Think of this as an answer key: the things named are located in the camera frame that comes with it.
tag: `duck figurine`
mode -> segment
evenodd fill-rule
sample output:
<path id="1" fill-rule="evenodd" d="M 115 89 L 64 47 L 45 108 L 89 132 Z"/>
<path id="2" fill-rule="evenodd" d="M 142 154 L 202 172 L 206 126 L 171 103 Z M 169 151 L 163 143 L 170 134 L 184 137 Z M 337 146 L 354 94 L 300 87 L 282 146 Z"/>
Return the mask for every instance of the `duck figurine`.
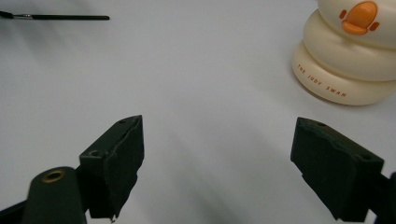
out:
<path id="1" fill-rule="evenodd" d="M 292 69 L 315 95 L 370 105 L 396 91 L 396 1 L 318 0 Z"/>

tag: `cream-colored duck toy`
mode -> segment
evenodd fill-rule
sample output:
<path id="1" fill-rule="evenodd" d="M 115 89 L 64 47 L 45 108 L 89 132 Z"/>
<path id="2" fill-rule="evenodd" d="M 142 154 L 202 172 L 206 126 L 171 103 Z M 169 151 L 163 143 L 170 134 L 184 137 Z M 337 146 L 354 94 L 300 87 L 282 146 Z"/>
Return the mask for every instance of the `cream-colored duck toy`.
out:
<path id="1" fill-rule="evenodd" d="M 369 105 L 396 91 L 396 0 L 318 0 L 294 74 L 314 94 Z"/>

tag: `round base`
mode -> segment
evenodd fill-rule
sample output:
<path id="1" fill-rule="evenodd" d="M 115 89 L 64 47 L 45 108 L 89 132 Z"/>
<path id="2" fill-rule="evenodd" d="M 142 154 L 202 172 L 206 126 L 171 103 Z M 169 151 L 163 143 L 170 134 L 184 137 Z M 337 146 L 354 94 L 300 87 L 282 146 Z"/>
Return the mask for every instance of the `round base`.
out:
<path id="1" fill-rule="evenodd" d="M 292 69 L 314 94 L 342 105 L 370 105 L 396 91 L 396 81 L 363 81 L 335 74 L 318 64 L 301 41 L 294 51 Z"/>

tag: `white table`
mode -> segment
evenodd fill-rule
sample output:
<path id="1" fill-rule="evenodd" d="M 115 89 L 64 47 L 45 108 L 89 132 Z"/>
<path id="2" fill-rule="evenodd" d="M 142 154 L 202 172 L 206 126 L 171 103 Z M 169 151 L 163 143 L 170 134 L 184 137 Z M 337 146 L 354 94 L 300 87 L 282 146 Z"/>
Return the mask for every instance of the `white table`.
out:
<path id="1" fill-rule="evenodd" d="M 119 224 L 337 223 L 290 161 L 298 117 L 324 122 L 385 159 L 385 176 L 396 171 L 396 95 L 335 105 L 307 92 L 291 71 L 315 1 L 12 0 L 0 7 L 111 18 L 0 20 L 0 209 L 25 200 L 39 173 L 78 167 L 78 155 L 114 122 L 140 114 L 146 158 Z"/>

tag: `black paintbrush handle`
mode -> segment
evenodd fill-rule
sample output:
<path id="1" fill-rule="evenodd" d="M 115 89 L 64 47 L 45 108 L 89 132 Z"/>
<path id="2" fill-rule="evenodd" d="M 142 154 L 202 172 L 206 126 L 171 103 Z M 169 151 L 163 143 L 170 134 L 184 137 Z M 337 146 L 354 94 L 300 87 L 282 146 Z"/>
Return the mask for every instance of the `black paintbrush handle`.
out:
<path id="1" fill-rule="evenodd" d="M 74 16 L 74 15 L 30 15 L 33 20 L 41 21 L 108 21 L 108 16 Z"/>

